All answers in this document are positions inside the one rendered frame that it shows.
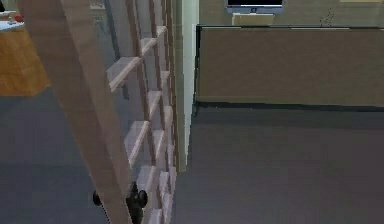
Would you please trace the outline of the beige television stand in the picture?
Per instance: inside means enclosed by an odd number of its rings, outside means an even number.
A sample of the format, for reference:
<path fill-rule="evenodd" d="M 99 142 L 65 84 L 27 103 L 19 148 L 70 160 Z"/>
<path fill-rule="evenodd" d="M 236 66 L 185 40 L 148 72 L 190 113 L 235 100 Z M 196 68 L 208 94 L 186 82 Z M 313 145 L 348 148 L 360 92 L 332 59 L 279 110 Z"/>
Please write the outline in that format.
<path fill-rule="evenodd" d="M 232 24 L 236 26 L 271 25 L 273 21 L 273 14 L 234 13 L 232 15 Z"/>

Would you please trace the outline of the brown panelled room door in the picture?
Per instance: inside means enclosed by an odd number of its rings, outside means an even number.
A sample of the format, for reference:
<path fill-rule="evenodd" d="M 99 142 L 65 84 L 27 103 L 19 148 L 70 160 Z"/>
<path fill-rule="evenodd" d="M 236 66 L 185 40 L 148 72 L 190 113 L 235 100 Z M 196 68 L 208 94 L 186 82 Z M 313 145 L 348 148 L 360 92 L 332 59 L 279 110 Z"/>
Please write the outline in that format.
<path fill-rule="evenodd" d="M 19 0 L 26 28 L 108 224 L 171 224 L 178 166 L 172 0 L 104 0 L 116 60 L 105 63 L 90 0 Z"/>

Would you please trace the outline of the black television set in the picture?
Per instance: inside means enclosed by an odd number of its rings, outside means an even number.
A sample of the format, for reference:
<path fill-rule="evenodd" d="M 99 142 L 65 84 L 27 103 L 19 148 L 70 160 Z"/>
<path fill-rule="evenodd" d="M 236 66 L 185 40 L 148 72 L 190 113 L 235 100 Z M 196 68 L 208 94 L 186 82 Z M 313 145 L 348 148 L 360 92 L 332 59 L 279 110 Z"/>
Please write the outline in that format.
<path fill-rule="evenodd" d="M 286 0 L 225 0 L 228 13 L 280 14 Z"/>

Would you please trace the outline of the orange wooden table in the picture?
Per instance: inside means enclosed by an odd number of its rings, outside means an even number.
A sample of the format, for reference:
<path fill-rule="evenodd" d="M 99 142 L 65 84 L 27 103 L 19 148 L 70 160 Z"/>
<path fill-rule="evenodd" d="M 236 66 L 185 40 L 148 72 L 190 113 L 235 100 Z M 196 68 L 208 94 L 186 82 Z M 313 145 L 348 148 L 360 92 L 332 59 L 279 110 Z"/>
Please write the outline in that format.
<path fill-rule="evenodd" d="M 0 96 L 35 96 L 49 85 L 25 26 L 0 32 Z"/>

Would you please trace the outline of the white plate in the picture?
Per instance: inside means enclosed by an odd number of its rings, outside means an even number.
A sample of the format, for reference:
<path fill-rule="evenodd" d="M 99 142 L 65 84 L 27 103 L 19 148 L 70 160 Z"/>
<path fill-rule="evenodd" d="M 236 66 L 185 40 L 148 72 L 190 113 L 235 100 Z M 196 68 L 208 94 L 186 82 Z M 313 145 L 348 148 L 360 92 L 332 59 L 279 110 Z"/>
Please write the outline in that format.
<path fill-rule="evenodd" d="M 8 21 L 0 21 L 0 32 L 15 30 L 23 27 L 24 27 L 23 22 L 15 22 L 10 24 Z"/>

